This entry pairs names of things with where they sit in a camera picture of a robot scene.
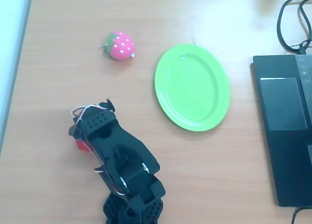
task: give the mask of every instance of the black laptop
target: black laptop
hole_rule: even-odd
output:
[[[312,206],[312,55],[254,56],[280,206]]]

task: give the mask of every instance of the wooden surface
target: wooden surface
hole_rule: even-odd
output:
[[[160,224],[290,223],[293,208],[274,204],[249,67],[254,55],[284,53],[275,31],[284,1],[33,0],[0,157],[0,223],[104,223],[98,162],[67,132],[71,109],[106,98],[161,165]],[[305,39],[296,9],[283,18],[289,44]],[[135,58],[102,56],[113,30],[133,37]],[[184,42],[211,51],[231,82],[229,112],[212,131],[184,131],[157,104],[157,61]],[[296,223],[311,217],[304,211]]]

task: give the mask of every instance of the black cable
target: black cable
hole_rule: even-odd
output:
[[[281,43],[281,45],[289,52],[294,53],[294,54],[305,54],[306,53],[306,49],[308,48],[309,44],[311,43],[312,40],[312,28],[311,28],[311,24],[310,21],[303,9],[303,5],[309,1],[309,0],[303,0],[300,5],[299,5],[299,10],[304,18],[304,20],[306,21],[307,27],[308,27],[308,31],[309,31],[309,36],[308,39],[305,40],[304,42],[299,44],[299,49],[294,49],[291,46],[289,46],[283,36],[282,36],[282,31],[281,31],[281,21],[282,21],[282,16],[283,16],[283,12],[285,7],[293,0],[287,0],[286,2],[284,2],[284,4],[282,5],[282,8],[279,12],[278,15],[278,19],[277,19],[277,26],[276,26],[276,30],[277,30],[277,37],[279,39],[279,42]]]
[[[312,209],[312,207],[301,207],[301,208],[297,208],[294,213],[293,213],[293,217],[292,217],[292,224],[294,224],[294,220],[296,219],[296,215],[297,213],[299,213],[301,210],[307,210],[307,209]]]

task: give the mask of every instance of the green plate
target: green plate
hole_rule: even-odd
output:
[[[158,101],[168,117],[190,131],[214,128],[230,103],[228,78],[217,59],[192,44],[169,49],[155,74]]]

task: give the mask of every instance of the toy strawberry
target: toy strawberry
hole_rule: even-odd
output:
[[[112,32],[106,43],[106,51],[116,60],[126,60],[134,57],[135,49],[131,37],[123,32]]]

